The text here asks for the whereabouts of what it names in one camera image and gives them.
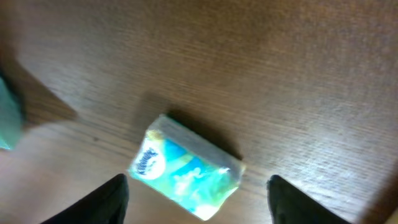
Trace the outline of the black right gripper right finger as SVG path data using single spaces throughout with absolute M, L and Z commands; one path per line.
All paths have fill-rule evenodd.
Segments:
M 279 175 L 267 181 L 273 224 L 349 224 Z

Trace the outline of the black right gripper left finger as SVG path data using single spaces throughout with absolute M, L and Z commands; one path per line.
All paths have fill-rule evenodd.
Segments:
M 123 224 L 128 201 L 127 177 L 118 174 L 43 224 Z

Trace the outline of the small teal tissue pack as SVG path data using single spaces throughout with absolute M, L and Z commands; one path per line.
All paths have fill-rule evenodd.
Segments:
M 207 221 L 238 189 L 242 161 L 162 114 L 146 129 L 129 175 Z

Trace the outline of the teal wet wipes pack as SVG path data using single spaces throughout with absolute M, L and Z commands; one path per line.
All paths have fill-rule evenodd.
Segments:
M 18 96 L 1 77 L 1 149 L 13 150 L 22 135 L 23 115 Z

